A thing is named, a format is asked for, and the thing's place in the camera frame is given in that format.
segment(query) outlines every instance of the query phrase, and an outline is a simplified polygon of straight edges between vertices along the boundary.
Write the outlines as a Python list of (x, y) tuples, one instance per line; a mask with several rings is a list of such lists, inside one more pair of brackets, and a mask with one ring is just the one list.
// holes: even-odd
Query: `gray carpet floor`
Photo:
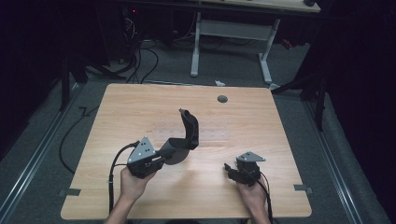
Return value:
[[(283, 85), (294, 79), (308, 49), (309, 45), (294, 49), (273, 45), (268, 64), (276, 85)], [(170, 48), (158, 44), (152, 50), (157, 53), (159, 61), (155, 70), (147, 77), (147, 83), (162, 81), (214, 86), (215, 80), (219, 80), (226, 86), (268, 88), (268, 84), (263, 82), (257, 54), (229, 51), (227, 45), (215, 50), (202, 49), (199, 76), (190, 77), (192, 46), (174, 45)], [(141, 62), (138, 72), (140, 78), (153, 67), (156, 58), (150, 51), (142, 50)], [(111, 69), (117, 69), (119, 66), (121, 65), (115, 63)], [(12, 215), (7, 220), (8, 223), (103, 222), (103, 220), (68, 221), (60, 216), (64, 198), (59, 196), (59, 193), (69, 188), (73, 178), (60, 162), (61, 142), (69, 129), (81, 118), (81, 107), (87, 107), (88, 110), (95, 108), (100, 104), (109, 83), (122, 82), (101, 76), (89, 75), (89, 77), (88, 83), (79, 87), (81, 93), (71, 104), (58, 131), (50, 141), (44, 160), (33, 174), (33, 179), (13, 209)], [(276, 223), (351, 223), (323, 155), (318, 130), (307, 113), (307, 103), (301, 102), (298, 93), (299, 91), (286, 91), (274, 95), (274, 98), (302, 180), (313, 191), (307, 194), (312, 215), (305, 218), (280, 217), (276, 218)], [(18, 142), (1, 161), (0, 202), (4, 202), (12, 191), (24, 167), (40, 145), (46, 130), (56, 118), (60, 105), (61, 85), (57, 85), (48, 99), (33, 114)], [(64, 139), (64, 161), (72, 169), (76, 169), (78, 165), (94, 118), (95, 112), (83, 119)], [(326, 137), (327, 144), (350, 189), (350, 194), (359, 208), (361, 223), (389, 223), (388, 217), (376, 201), (370, 184), (349, 148), (332, 110), (329, 97), (326, 98), (323, 128), (322, 134)]]

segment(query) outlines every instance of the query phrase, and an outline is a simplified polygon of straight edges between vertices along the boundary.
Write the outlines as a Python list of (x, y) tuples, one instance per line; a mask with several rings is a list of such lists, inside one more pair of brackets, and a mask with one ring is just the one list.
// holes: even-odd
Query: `wooden table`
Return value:
[[(225, 95), (227, 103), (218, 96)], [(311, 207), (290, 151), (271, 92), (264, 88), (110, 84), (66, 196), (64, 219), (104, 219), (108, 214), (107, 179), (111, 163), (124, 146), (147, 136), (158, 150), (168, 137), (184, 137), (178, 110), (199, 121), (200, 145), (183, 162), (164, 165), (150, 180), (128, 218), (249, 217), (224, 162), (247, 151), (267, 176), (274, 217), (308, 217)], [(125, 151), (119, 163), (126, 163)], [(120, 169), (114, 171), (115, 200)]]

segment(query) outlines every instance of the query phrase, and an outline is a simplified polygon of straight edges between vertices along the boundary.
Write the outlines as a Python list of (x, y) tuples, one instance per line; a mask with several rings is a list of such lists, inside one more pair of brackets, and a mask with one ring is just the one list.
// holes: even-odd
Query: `desk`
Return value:
[[(225, 95), (227, 103), (218, 102)], [(98, 110), (70, 189), (64, 219), (105, 219), (111, 163), (124, 146), (150, 139), (158, 150), (168, 137), (184, 137), (178, 110), (199, 121), (200, 145), (183, 162), (165, 165), (150, 180), (128, 218), (249, 217), (223, 163), (252, 151), (268, 178), (274, 217), (308, 217), (311, 207), (271, 92), (265, 88), (110, 84)], [(119, 163), (126, 163), (125, 151)], [(114, 171), (115, 199), (120, 169)]]
[[(320, 12), (320, 7), (317, 4), (314, 4), (312, 7), (308, 7), (302, 0), (202, 0), (199, 1), (199, 3), (234, 5), (240, 7), (263, 7), (299, 12)], [(262, 67), (264, 81), (271, 84), (272, 78), (268, 68), (267, 57), (274, 42), (279, 23), (280, 19), (275, 19), (274, 24), (272, 25), (254, 25), (227, 21), (201, 20), (201, 13), (198, 13), (195, 26), (195, 45), (191, 61), (191, 76), (198, 76), (200, 36), (218, 35), (265, 41), (265, 48), (262, 53), (259, 54), (259, 60)]]

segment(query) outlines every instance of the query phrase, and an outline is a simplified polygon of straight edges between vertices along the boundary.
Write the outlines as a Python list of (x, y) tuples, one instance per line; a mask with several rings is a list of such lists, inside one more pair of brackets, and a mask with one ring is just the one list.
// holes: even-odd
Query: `table top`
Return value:
[(219, 3), (244, 7), (265, 7), (299, 12), (320, 12), (318, 4), (307, 6), (303, 0), (198, 0), (203, 3)]
[[(228, 98), (220, 103), (218, 97)], [(271, 92), (265, 88), (110, 84), (96, 115), (70, 189), (64, 219), (105, 219), (108, 174), (119, 150), (147, 136), (155, 150), (169, 137), (184, 137), (179, 109), (199, 121), (200, 145), (186, 160), (164, 165), (150, 180), (128, 218), (249, 217), (224, 162), (252, 151), (270, 185), (274, 217), (308, 217), (311, 207)], [(118, 163), (126, 163), (124, 151)], [(114, 170), (115, 201), (120, 169)]]

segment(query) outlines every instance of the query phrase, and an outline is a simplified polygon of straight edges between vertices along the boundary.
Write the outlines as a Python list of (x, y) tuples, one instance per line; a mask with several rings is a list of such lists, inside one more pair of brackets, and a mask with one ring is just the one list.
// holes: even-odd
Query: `hand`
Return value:
[[(263, 186), (265, 186), (262, 177), (259, 181)], [(264, 207), (267, 198), (262, 186), (260, 186), (258, 183), (255, 183), (253, 186), (249, 187), (248, 185), (240, 184), (238, 182), (236, 182), (236, 186), (241, 193), (242, 200), (244, 201), (247, 210), (253, 216), (255, 223), (271, 223)]]
[(120, 197), (110, 215), (105, 220), (105, 223), (125, 223), (132, 206), (143, 195), (146, 185), (155, 174), (153, 173), (144, 179), (140, 179), (131, 175), (127, 167), (123, 168), (120, 173)]

